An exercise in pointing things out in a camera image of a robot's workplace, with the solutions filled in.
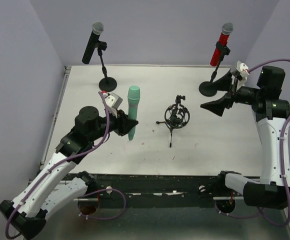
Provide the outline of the tall black round-base stand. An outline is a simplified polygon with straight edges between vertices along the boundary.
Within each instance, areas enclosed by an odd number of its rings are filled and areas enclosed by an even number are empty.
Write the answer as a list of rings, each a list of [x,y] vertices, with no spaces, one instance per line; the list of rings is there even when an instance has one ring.
[[[216,68],[211,75],[210,81],[204,81],[198,87],[199,92],[206,97],[215,96],[217,91],[226,91],[230,86],[230,80],[231,80],[230,77],[232,76],[230,72],[228,71],[220,79],[214,81],[214,79],[217,76],[217,71],[221,62],[223,61],[225,56],[228,56],[230,54],[230,51],[231,51],[227,47],[227,44],[223,45],[219,41],[216,43],[215,46],[216,46],[216,49],[220,51],[220,56],[218,57]]]

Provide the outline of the mint green microphone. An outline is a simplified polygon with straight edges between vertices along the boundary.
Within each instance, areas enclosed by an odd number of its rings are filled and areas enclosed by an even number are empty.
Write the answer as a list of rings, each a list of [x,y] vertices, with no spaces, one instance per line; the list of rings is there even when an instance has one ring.
[[[130,86],[128,89],[127,101],[128,101],[128,117],[132,120],[137,119],[140,98],[141,98],[140,88],[136,85]]]

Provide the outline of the short black round-base stand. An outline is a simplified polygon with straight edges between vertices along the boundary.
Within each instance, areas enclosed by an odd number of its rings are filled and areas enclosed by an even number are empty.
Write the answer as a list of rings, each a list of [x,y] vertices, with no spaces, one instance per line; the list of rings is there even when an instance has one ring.
[[[105,92],[112,92],[117,88],[117,81],[113,77],[108,77],[107,68],[104,64],[103,51],[107,49],[107,43],[98,40],[96,43],[96,48],[103,73],[103,78],[98,83],[99,89]]]

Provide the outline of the black tripod shock mount stand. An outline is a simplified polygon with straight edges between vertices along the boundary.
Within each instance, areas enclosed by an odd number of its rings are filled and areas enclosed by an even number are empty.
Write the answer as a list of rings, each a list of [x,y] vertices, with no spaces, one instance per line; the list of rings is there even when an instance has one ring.
[[[173,130],[184,128],[190,121],[190,112],[182,104],[186,100],[185,95],[177,95],[175,103],[170,105],[164,112],[164,121],[156,121],[157,125],[164,124],[170,132],[169,147],[172,147]]]

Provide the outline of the red microphone grey grille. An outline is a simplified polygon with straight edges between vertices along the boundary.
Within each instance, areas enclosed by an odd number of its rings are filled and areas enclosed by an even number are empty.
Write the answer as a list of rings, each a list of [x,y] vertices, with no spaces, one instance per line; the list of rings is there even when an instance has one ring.
[[[229,54],[230,50],[227,47],[227,43],[228,43],[228,38],[230,34],[233,32],[233,30],[234,30],[234,25],[232,22],[226,22],[222,26],[220,37],[218,41],[216,42],[215,50],[210,61],[211,66],[216,67],[218,63],[222,61],[221,56],[223,54],[225,55]]]

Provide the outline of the black microphone silver grille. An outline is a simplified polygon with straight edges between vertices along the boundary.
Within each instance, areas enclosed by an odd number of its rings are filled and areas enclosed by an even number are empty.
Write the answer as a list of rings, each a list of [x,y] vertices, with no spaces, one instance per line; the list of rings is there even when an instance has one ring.
[[[88,65],[90,63],[94,50],[100,43],[99,38],[103,31],[103,23],[97,21],[92,24],[92,31],[81,60],[83,64]]]

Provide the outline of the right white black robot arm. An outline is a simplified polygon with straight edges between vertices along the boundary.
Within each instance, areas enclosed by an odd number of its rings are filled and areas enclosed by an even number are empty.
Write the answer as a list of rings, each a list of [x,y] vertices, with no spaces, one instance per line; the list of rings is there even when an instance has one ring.
[[[286,74],[282,68],[265,65],[257,88],[242,85],[248,75],[247,66],[239,63],[220,79],[201,83],[199,92],[206,97],[215,96],[218,91],[225,92],[222,98],[203,103],[201,108],[221,117],[234,103],[251,106],[262,148],[259,181],[237,172],[222,171],[224,185],[242,195],[248,206],[283,210],[290,204],[287,122],[290,104],[279,98]]]

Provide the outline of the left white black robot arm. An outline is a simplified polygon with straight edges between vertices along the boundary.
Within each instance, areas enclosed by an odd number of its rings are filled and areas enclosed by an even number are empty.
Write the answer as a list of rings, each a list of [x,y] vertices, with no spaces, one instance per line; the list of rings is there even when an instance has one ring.
[[[114,114],[106,110],[105,117],[100,117],[97,108],[83,107],[74,119],[73,128],[60,140],[44,169],[17,197],[0,203],[0,212],[7,220],[6,238],[15,239],[9,234],[13,226],[25,239],[33,239],[52,215],[87,193],[94,183],[87,172],[80,173],[68,187],[58,190],[55,187],[87,154],[99,148],[110,132],[125,136],[137,124],[136,117],[123,110],[115,110]]]

